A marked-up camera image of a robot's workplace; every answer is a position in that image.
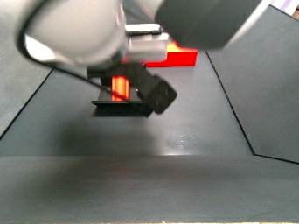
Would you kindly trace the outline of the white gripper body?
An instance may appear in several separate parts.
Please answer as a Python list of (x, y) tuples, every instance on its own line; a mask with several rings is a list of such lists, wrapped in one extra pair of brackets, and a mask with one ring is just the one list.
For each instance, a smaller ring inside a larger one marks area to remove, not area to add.
[(171, 37), (159, 24), (127, 24), (128, 45), (125, 60), (129, 62), (163, 61)]

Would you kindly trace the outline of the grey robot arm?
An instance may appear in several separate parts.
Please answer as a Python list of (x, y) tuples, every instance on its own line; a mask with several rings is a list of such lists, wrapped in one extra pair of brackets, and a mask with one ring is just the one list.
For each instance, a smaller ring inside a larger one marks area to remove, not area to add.
[[(127, 54), (125, 0), (35, 0), (27, 5), (16, 47), (43, 64), (116, 64)], [(236, 41), (271, 0), (132, 0), (179, 45), (218, 49)]]

